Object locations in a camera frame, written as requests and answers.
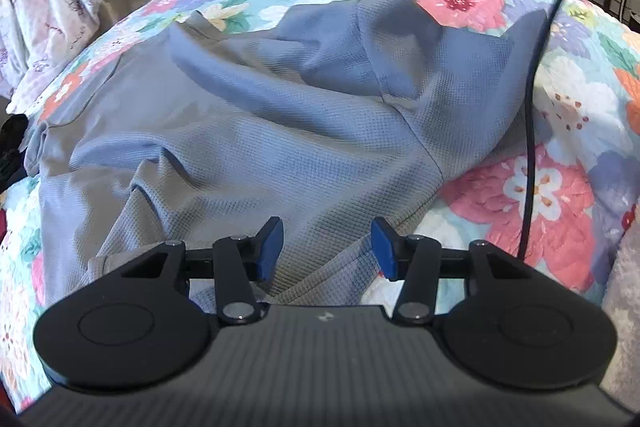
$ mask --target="black cable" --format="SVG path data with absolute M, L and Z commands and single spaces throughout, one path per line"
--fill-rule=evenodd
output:
M 524 94 L 524 120 L 527 134 L 527 190 L 524 201 L 524 213 L 522 215 L 522 232 L 520 233 L 520 245 L 518 247 L 518 259 L 525 260 L 527 247 L 529 245 L 529 233 L 531 230 L 531 217 L 533 214 L 533 192 L 536 183 L 536 140 L 533 130 L 533 88 L 536 71 L 545 53 L 546 42 L 551 34 L 551 26 L 556 15 L 560 11 L 563 0 L 555 0 L 551 12 L 548 14 L 545 26 L 542 28 L 533 57 L 527 72 L 527 84 Z

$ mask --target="floral quilt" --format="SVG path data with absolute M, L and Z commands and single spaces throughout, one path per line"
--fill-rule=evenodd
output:
M 237 33 L 275 26 L 290 6 L 335 0 L 153 0 L 85 49 L 30 108 L 47 118 L 89 75 L 126 49 L 199 10 Z M 416 0 L 444 25 L 502 34 L 553 0 Z M 527 263 L 599 302 L 640 195 L 640 35 L 585 0 L 566 0 L 536 77 L 535 104 L 551 138 L 536 151 Z M 418 233 L 449 248 L 486 238 L 513 252 L 526 186 L 523 156 L 467 172 L 444 187 Z M 47 389 L 31 332 L 42 309 L 38 180 L 2 196 L 8 233 L 0 245 L 0 375 L 18 410 Z M 461 298 L 443 283 L 440 309 Z M 377 279 L 364 302 L 392 307 L 398 283 Z

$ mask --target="gray waffle-knit garment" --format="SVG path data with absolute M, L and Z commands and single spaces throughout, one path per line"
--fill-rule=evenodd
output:
M 43 124 L 46 303 L 168 238 L 209 246 L 284 220 L 271 298 L 356 303 L 369 227 L 421 220 L 522 105 L 545 19 L 500 38 L 440 26 L 413 0 L 295 6 L 273 30 L 223 35 L 199 14 L 85 81 Z

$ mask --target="silver bolt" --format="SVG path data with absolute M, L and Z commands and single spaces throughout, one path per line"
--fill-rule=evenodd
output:
M 250 317 L 254 314 L 254 311 L 254 307 L 246 302 L 232 302 L 222 308 L 222 313 L 225 317 L 238 321 Z
M 421 302 L 405 302 L 398 308 L 398 313 L 409 320 L 417 321 L 429 315 L 430 309 Z

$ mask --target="bed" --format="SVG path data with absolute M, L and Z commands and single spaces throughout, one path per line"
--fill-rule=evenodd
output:
M 153 0 L 85 49 L 30 107 L 47 118 L 88 75 L 174 20 L 199 10 L 229 33 L 275 26 L 295 4 L 335 0 Z M 503 33 L 552 0 L 417 0 L 441 24 Z M 535 103 L 550 138 L 536 149 L 536 204 L 527 263 L 596 303 L 602 301 L 618 244 L 640 194 L 640 35 L 597 6 L 566 0 L 538 71 Z M 526 161 L 484 164 L 446 185 L 417 232 L 449 248 L 487 238 L 516 249 Z M 19 411 L 49 386 L 31 331 L 43 312 L 43 253 L 37 178 L 1 197 L 8 231 L 0 245 L 0 377 Z M 363 303 L 391 308 L 399 283 L 378 277 Z M 444 282 L 440 311 L 462 298 Z

